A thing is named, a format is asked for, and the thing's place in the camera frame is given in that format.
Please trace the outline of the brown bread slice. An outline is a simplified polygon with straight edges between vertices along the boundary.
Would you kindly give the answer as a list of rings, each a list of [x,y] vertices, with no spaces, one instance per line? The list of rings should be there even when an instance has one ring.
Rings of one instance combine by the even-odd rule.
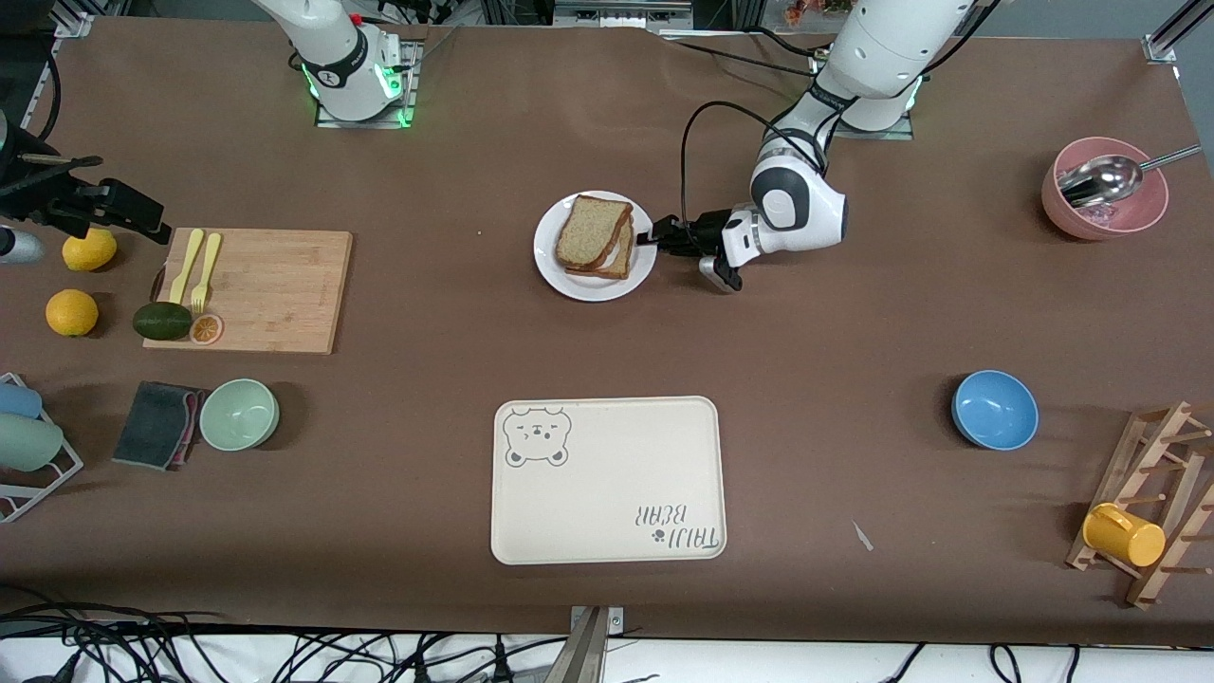
[[[575,277],[599,277],[599,278],[608,278],[608,280],[625,280],[625,278],[629,277],[629,273],[632,272],[632,247],[635,239],[632,220],[625,221],[625,224],[623,224],[622,229],[618,230],[615,239],[620,237],[622,233],[626,234],[626,237],[629,238],[629,245],[626,246],[626,250],[620,256],[620,258],[615,261],[615,266],[618,267],[617,269],[602,268],[605,261],[608,258],[608,255],[612,251],[613,245],[615,244],[615,241],[613,241],[612,247],[608,251],[607,258],[605,258],[603,263],[599,264],[597,268],[565,267],[565,272],[569,273],[569,275],[575,275]]]

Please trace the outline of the brown bread slice sandwich lid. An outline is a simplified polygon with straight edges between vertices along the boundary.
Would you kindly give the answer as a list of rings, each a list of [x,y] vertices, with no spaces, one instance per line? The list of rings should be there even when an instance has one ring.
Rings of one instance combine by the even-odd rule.
[[[578,194],[556,241],[555,258],[579,272],[600,269],[632,226],[632,203]]]

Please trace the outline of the white round plate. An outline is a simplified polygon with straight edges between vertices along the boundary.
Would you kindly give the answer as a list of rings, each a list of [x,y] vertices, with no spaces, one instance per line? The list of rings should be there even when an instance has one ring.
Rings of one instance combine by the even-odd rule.
[[[632,294],[641,286],[656,264],[658,249],[656,245],[641,245],[632,249],[629,260],[629,275],[615,280],[615,278],[602,278],[594,275],[574,275],[565,269],[556,258],[556,246],[558,245],[558,233],[574,206],[575,195],[569,194],[558,203],[554,203],[543,214],[535,226],[532,241],[532,252],[535,268],[548,285],[565,295],[565,297],[580,300],[586,303],[603,303],[609,300],[623,298]]]

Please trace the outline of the yellow lemon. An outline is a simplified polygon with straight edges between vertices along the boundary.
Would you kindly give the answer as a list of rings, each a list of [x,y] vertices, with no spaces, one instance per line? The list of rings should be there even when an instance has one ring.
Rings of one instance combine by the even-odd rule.
[[[92,272],[110,263],[119,251],[117,237],[110,230],[90,228],[85,237],[68,237],[61,249],[66,268]]]

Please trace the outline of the yellow plastic fork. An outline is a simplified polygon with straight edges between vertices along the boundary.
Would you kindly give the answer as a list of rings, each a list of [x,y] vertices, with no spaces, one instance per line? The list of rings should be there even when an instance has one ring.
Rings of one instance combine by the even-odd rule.
[[[208,239],[205,239],[202,277],[198,284],[195,284],[195,288],[191,291],[191,311],[195,317],[204,315],[205,311],[208,311],[210,281],[212,280],[212,272],[215,271],[215,264],[219,260],[222,239],[225,239],[225,237],[222,237],[219,232],[210,232],[208,234]]]

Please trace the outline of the dark green avocado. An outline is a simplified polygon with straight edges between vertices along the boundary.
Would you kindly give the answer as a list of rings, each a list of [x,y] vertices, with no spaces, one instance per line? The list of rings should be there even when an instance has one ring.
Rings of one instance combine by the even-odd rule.
[[[193,312],[183,304],[151,302],[134,314],[134,330],[142,338],[157,342],[178,341],[188,337],[193,324]]]

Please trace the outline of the round orange-yellow citrus fruit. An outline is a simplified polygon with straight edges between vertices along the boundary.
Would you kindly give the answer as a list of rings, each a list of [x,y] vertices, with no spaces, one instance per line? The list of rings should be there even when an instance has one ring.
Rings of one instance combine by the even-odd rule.
[[[58,336],[86,337],[100,321],[100,307],[86,291],[64,289],[47,300],[45,321]]]

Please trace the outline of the wooden cutting board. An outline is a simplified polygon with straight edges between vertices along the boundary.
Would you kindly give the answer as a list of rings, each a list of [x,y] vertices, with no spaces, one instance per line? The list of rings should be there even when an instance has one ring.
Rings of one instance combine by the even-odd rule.
[[[337,337],[353,234],[347,230],[208,228],[222,237],[208,314],[225,321],[212,345],[152,341],[146,349],[328,355]]]

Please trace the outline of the pink cloth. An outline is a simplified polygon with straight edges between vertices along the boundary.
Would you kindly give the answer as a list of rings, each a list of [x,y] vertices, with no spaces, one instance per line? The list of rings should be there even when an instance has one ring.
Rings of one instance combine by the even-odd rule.
[[[205,402],[208,402],[208,389],[195,389],[185,397],[187,423],[175,453],[174,466],[177,469],[188,462],[193,446],[202,440],[200,416]]]

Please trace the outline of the pale green bowl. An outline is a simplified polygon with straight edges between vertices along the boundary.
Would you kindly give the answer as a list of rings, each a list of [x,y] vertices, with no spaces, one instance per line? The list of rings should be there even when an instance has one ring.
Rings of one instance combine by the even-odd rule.
[[[204,440],[221,453],[261,446],[278,425],[278,399],[256,379],[234,379],[217,386],[199,416]]]

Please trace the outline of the pale green cup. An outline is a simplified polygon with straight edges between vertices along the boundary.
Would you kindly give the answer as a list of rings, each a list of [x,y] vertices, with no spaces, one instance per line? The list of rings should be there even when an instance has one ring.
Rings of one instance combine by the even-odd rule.
[[[32,472],[51,463],[64,444],[58,425],[24,415],[0,414],[0,467]]]

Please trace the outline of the metal ladle spoon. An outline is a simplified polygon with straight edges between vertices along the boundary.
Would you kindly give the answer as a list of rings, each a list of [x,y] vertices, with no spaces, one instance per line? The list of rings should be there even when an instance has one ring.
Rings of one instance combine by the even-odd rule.
[[[1165,167],[1181,159],[1195,156],[1203,150],[1202,144],[1192,144],[1184,150],[1167,153],[1148,161],[1135,161],[1128,156],[1106,155],[1093,158],[1080,167],[1057,178],[1057,189],[1071,207],[1101,206],[1119,203],[1140,189],[1148,172]]]

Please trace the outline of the yellow mug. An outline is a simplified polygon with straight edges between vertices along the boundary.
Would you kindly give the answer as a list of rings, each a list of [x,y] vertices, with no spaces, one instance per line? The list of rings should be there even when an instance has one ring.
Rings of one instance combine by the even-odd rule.
[[[1088,511],[1080,524],[1080,540],[1089,548],[1131,567],[1152,565],[1167,547],[1167,535],[1159,525],[1114,503],[1101,503]]]

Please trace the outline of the aluminium table rail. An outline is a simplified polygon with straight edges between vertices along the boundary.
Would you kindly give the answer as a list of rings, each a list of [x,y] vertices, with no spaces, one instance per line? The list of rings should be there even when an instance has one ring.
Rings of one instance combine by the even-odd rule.
[[[49,81],[51,81],[49,56],[56,57],[62,46],[64,46],[64,42],[87,36],[87,32],[90,32],[93,23],[92,15],[87,12],[74,12],[72,8],[67,8],[66,15],[61,15],[58,11],[52,11],[49,15],[49,19],[53,23],[52,28],[39,28],[33,32],[33,40],[39,49],[36,55],[42,56],[42,66],[40,66],[36,84],[33,87],[30,99],[25,107],[25,115],[22,116],[21,125],[23,129],[30,127],[39,99],[41,99],[42,95],[49,90]]]
[[[1214,17],[1214,0],[1185,0],[1153,33],[1142,39],[1150,64],[1175,64],[1175,49],[1202,22]]]

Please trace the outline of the aluminium frame rail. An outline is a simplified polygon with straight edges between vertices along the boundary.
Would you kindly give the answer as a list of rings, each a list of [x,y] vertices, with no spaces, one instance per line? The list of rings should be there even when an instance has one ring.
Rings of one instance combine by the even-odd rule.
[[[565,641],[571,658],[561,683],[601,683],[607,643],[624,632],[624,608],[578,607],[573,614],[571,637]]]

